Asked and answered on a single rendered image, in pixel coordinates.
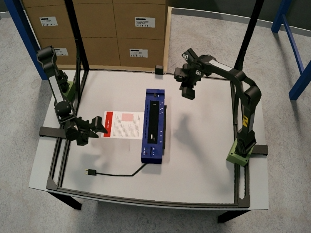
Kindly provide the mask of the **white laminating pouch with printed sheet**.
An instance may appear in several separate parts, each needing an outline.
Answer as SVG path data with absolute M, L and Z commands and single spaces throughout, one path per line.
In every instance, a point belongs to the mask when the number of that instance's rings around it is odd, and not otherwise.
M 144 112 L 105 111 L 102 138 L 142 139 Z

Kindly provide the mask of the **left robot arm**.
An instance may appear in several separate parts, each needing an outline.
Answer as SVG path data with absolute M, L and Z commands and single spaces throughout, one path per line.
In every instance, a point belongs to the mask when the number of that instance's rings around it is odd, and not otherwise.
M 252 79 L 246 76 L 243 71 L 238 71 L 227 65 L 217 62 L 216 58 L 211 55 L 197 56 L 192 48 L 189 48 L 182 54 L 182 57 L 189 64 L 194 66 L 192 73 L 197 78 L 210 76 L 212 73 L 220 75 L 226 79 L 232 81 L 236 87 L 236 93 L 241 100 L 241 104 L 244 106 L 244 115 L 242 128 L 237 132 L 237 145 L 235 148 L 235 154 L 246 158 L 251 148 L 256 144 L 255 132 L 253 131 L 253 123 L 256 106 L 259 103 L 262 93 Z M 174 79 L 177 82 L 186 83 L 189 79 L 190 69 L 176 68 L 174 72 Z M 245 92 L 242 91 L 241 82 L 250 85 Z

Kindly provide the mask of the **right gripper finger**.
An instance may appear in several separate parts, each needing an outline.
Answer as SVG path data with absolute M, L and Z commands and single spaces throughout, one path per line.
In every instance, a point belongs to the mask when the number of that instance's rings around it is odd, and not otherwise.
M 108 133 L 108 131 L 105 129 L 105 127 L 103 125 L 101 125 L 101 130 L 99 130 L 99 132 L 101 133 Z
M 99 138 L 99 136 L 96 133 L 94 133 L 92 130 L 89 131 L 88 137 L 89 138 Z

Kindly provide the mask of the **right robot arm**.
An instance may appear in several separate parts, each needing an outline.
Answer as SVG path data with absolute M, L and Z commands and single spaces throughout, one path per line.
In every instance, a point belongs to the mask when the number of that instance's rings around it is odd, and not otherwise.
M 63 124 L 65 136 L 70 141 L 77 141 L 78 146 L 84 146 L 88 144 L 87 129 L 77 128 L 77 117 L 74 106 L 69 102 L 68 98 L 63 94 L 66 93 L 69 83 L 68 76 L 62 70 L 59 70 L 56 65 L 56 52 L 52 45 L 45 47 L 37 51 L 37 61 L 46 73 L 52 93 L 55 98 L 54 110 L 59 121 L 59 124 Z M 73 114 L 71 113 L 71 110 Z M 59 116 L 61 119 L 59 119 Z

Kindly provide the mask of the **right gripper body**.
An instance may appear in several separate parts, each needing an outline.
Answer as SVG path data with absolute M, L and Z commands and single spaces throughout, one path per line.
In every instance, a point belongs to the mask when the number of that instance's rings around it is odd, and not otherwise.
M 78 129 L 87 129 L 89 131 L 91 129 L 93 132 L 98 132 L 99 130 L 101 130 L 102 117 L 100 116 L 93 118 L 91 123 L 89 123 L 89 120 L 82 120 L 82 117 L 77 117 L 77 119 Z

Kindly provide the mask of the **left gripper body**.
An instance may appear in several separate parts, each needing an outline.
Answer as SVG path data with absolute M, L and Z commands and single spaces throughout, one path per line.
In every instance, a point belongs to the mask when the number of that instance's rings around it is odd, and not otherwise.
M 197 81 L 201 81 L 201 78 L 197 78 L 193 75 L 192 73 L 192 69 L 194 68 L 194 66 L 189 66 L 189 64 L 185 63 L 182 68 L 184 69 L 190 69 L 189 71 L 189 79 L 188 81 L 184 84 L 184 88 L 182 89 L 182 97 L 190 99 L 190 100 L 194 100 L 195 98 L 195 90 L 193 90 L 192 88 L 194 88 L 194 86 L 196 86 L 196 82 Z

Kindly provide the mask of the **blue laminator with black power cord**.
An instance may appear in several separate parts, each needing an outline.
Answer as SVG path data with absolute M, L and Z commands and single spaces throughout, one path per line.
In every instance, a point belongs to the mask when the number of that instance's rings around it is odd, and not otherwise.
M 88 175 L 101 174 L 110 176 L 133 176 L 144 165 L 162 164 L 162 149 L 165 149 L 166 140 L 166 108 L 164 105 L 164 89 L 146 89 L 144 124 L 142 134 L 141 163 L 144 163 L 132 175 L 112 175 L 96 173 L 96 170 L 88 169 Z

